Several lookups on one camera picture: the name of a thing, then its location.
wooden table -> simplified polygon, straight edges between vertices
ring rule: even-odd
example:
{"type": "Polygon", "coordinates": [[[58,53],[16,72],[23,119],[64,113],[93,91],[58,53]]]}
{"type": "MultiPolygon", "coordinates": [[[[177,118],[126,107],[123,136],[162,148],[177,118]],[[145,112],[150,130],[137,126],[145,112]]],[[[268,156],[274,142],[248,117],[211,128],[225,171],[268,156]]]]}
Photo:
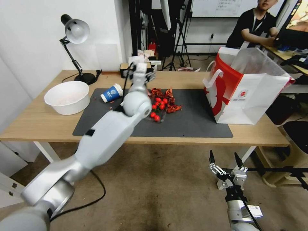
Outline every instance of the wooden table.
{"type": "MultiPolygon", "coordinates": [[[[276,47],[268,47],[268,46],[265,46],[265,45],[262,45],[262,47],[264,49],[266,49],[267,51],[270,51],[271,53],[273,53],[274,55],[276,55],[278,58],[280,58],[282,60],[287,60],[287,59],[292,58],[294,56],[293,53],[288,52],[288,51],[286,51],[286,52],[278,52],[276,47]]],[[[297,69],[301,73],[303,73],[305,75],[308,75],[308,70],[307,69],[302,68],[302,67],[297,66],[297,65],[291,65],[291,66],[293,66],[295,69],[297,69]]]]}
{"type": "MultiPolygon", "coordinates": [[[[11,123],[0,135],[0,140],[33,141],[46,158],[53,162],[59,157],[48,142],[79,142],[81,136],[73,136],[82,112],[75,115],[60,115],[44,102],[44,95],[53,86],[75,74],[76,71],[62,71],[34,99],[31,104],[11,123]]],[[[202,79],[208,77],[208,72],[157,72],[149,88],[173,89],[203,89],[202,79]]],[[[98,81],[90,85],[89,95],[95,88],[109,88],[113,84],[124,85],[124,79],[119,74],[100,75],[98,81]]],[[[271,120],[264,115],[256,125],[229,125],[233,138],[189,138],[189,137],[130,137],[126,143],[134,144],[209,144],[243,146],[238,153],[243,162],[249,157],[256,146],[287,146],[289,143],[271,120]]]]}

paper cup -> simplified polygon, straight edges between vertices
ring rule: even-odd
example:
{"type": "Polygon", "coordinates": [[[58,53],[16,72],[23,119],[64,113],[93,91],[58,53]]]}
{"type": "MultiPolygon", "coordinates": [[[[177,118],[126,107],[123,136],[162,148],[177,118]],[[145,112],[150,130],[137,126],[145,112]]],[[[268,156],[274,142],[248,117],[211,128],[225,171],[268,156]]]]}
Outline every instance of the paper cup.
{"type": "Polygon", "coordinates": [[[119,84],[114,84],[111,88],[100,95],[105,103],[113,101],[123,96],[123,90],[119,84]]]}

shopping bag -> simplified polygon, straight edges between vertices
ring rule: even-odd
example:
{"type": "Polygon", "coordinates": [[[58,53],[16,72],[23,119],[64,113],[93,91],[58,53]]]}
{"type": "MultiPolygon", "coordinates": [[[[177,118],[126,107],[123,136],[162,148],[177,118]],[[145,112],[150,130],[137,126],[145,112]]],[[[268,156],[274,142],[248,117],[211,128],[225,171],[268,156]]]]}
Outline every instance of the shopping bag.
{"type": "Polygon", "coordinates": [[[257,48],[221,47],[210,67],[204,90],[216,122],[222,124],[256,124],[281,90],[294,82],[257,48]]]}

man's hand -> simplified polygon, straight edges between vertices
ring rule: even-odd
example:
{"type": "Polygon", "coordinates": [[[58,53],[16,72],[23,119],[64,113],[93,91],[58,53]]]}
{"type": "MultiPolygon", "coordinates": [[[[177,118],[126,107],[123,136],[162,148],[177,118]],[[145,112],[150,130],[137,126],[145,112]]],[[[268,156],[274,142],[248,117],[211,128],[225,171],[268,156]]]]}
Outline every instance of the man's hand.
{"type": "Polygon", "coordinates": [[[262,42],[261,44],[266,45],[268,47],[273,47],[274,46],[274,41],[275,41],[275,37],[268,37],[266,38],[266,40],[264,42],[262,42]]]}
{"type": "Polygon", "coordinates": [[[260,37],[260,36],[249,33],[249,29],[242,30],[241,34],[242,34],[243,39],[247,42],[264,44],[269,47],[274,46],[274,40],[275,40],[274,37],[269,37],[269,38],[260,37]]]}

logo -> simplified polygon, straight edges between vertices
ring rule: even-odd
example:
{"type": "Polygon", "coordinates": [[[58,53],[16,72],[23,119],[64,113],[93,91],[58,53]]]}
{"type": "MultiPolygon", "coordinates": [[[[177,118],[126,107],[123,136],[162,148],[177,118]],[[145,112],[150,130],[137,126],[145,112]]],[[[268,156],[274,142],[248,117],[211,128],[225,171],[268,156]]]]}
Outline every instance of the logo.
{"type": "Polygon", "coordinates": [[[244,98],[244,97],[246,97],[247,93],[248,93],[248,91],[247,91],[247,90],[243,90],[243,91],[241,91],[241,93],[239,94],[239,96],[238,96],[238,97],[240,97],[240,98],[244,98]]]}

